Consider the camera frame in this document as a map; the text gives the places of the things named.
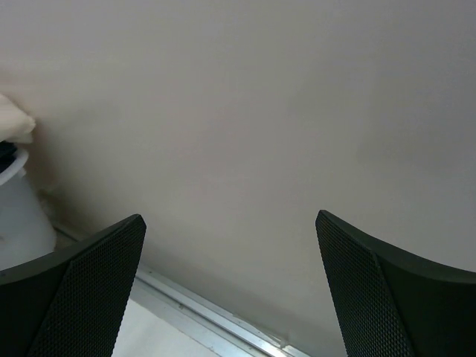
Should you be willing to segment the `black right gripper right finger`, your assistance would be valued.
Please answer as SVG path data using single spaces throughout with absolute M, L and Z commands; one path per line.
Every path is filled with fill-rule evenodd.
M 475 273 L 397 248 L 327 210 L 315 227 L 348 356 L 475 355 Z

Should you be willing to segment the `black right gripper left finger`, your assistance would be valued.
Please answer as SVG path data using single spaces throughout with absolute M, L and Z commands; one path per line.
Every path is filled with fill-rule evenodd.
M 1 355 L 111 356 L 146 230 L 134 214 L 1 271 Z

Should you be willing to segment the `beige drawstring trousers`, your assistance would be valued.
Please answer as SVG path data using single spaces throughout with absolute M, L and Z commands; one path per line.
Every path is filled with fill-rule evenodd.
M 0 125 L 1 141 L 16 144 L 33 142 L 35 120 L 3 94 L 0 103 Z

